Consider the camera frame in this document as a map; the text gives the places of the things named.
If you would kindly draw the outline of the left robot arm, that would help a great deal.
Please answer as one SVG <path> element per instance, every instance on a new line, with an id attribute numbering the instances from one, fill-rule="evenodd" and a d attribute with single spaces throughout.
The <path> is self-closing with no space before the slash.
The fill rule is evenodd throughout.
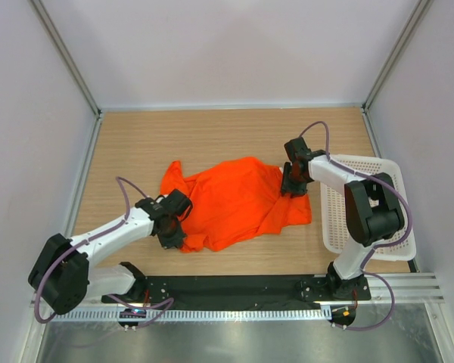
<path id="1" fill-rule="evenodd" d="M 183 246 L 182 221 L 193 203 L 175 189 L 153 199 L 146 197 L 126 207 L 126 213 L 93 231 L 66 238 L 51 236 L 28 277 L 37 301 L 45 301 L 56 315 L 65 315 L 83 300 L 113 298 L 138 302 L 147 290 L 147 278 L 131 262 L 112 268 L 99 263 L 130 243 L 157 237 L 164 249 Z"/>

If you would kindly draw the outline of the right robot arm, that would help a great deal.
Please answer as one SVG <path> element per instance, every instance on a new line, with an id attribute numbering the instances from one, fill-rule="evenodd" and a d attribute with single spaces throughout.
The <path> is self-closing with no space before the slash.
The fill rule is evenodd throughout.
<path id="1" fill-rule="evenodd" d="M 363 267 L 382 240 L 406 226 L 400 194 L 386 173 L 363 174 L 331 158 L 325 150 L 311 150 L 303 138 L 285 144 L 281 194 L 291 198 L 307 194 L 307 185 L 320 182 L 344 197 L 349 233 L 341 254 L 330 263 L 325 289 L 334 299 L 349 299 L 360 284 Z"/>

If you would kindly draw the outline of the orange t shirt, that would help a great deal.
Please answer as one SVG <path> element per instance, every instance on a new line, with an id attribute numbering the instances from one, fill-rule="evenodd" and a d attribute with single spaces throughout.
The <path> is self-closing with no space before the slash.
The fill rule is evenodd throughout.
<path id="1" fill-rule="evenodd" d="M 183 253 L 218 252 L 264 234 L 280 234 L 291 225 L 313 220 L 309 197 L 281 195 L 282 172 L 255 157 L 224 161 L 185 177 L 176 160 L 166 170 L 160 193 L 177 189 L 193 203 L 182 223 Z"/>

